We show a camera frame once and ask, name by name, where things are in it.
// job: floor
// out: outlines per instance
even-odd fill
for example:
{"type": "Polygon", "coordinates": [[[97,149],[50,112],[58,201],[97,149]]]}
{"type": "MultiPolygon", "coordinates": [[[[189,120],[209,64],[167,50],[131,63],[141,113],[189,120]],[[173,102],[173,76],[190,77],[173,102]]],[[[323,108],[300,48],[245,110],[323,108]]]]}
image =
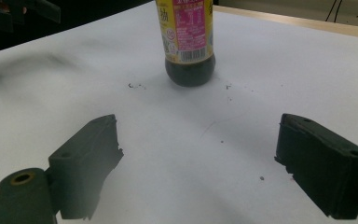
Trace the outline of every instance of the floor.
{"type": "Polygon", "coordinates": [[[358,0],[220,0],[219,5],[358,26],[358,0]]]}

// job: screw hole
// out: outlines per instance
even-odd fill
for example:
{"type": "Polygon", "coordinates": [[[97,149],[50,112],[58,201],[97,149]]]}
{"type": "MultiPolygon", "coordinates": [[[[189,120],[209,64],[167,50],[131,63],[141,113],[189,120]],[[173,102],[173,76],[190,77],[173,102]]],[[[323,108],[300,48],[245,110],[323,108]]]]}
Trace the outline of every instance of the screw hole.
{"type": "Polygon", "coordinates": [[[26,175],[19,175],[19,176],[17,176],[16,178],[14,178],[14,182],[20,183],[20,182],[23,182],[23,181],[29,179],[30,177],[31,177],[31,176],[28,175],[28,174],[26,174],[26,175]]]}
{"type": "Polygon", "coordinates": [[[71,153],[64,152],[64,153],[61,154],[61,156],[64,157],[64,158],[69,158],[69,157],[71,157],[71,153]]]}
{"type": "Polygon", "coordinates": [[[358,151],[352,150],[352,151],[350,151],[350,153],[351,153],[353,156],[358,156],[358,151]]]}
{"type": "Polygon", "coordinates": [[[33,178],[34,178],[33,172],[21,173],[19,175],[14,176],[11,179],[10,184],[14,186],[23,185],[25,183],[30,182],[33,178]]]}

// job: wooden surface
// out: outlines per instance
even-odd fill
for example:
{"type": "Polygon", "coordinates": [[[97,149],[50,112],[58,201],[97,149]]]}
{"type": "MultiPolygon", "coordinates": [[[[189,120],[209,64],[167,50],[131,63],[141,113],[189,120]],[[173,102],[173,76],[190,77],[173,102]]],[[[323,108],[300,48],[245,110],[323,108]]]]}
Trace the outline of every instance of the wooden surface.
{"type": "Polygon", "coordinates": [[[247,16],[252,18],[257,18],[266,21],[276,21],[286,24],[293,24],[297,26],[309,27],[317,30],[324,30],[329,32],[334,32],[343,35],[353,35],[358,36],[358,26],[332,23],[326,21],[313,21],[302,18],[288,17],[282,15],[275,15],[265,12],[256,12],[245,9],[233,8],[233,7],[220,7],[214,6],[214,10],[218,12],[226,12],[235,15],[247,16]]]}

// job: white surface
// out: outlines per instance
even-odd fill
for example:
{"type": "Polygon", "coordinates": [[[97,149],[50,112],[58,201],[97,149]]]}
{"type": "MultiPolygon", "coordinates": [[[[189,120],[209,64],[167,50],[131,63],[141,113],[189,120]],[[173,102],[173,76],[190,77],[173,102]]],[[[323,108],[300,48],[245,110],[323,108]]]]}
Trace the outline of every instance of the white surface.
{"type": "Polygon", "coordinates": [[[165,74],[154,3],[0,52],[0,180],[116,114],[125,156],[90,223],[358,223],[325,217],[273,159],[282,113],[358,144],[358,38],[224,13],[214,36],[214,77],[193,89],[165,74]]]}

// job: tabletop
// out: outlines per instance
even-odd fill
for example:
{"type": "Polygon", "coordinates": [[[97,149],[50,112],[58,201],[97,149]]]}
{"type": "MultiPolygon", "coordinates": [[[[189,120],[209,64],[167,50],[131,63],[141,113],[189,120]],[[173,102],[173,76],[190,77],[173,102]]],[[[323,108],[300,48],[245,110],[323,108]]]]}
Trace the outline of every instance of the tabletop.
{"type": "Polygon", "coordinates": [[[282,113],[358,145],[358,37],[213,16],[197,88],[166,75],[154,3],[0,51],[0,180],[115,114],[124,157],[89,223],[341,223],[274,156],[282,113]]]}

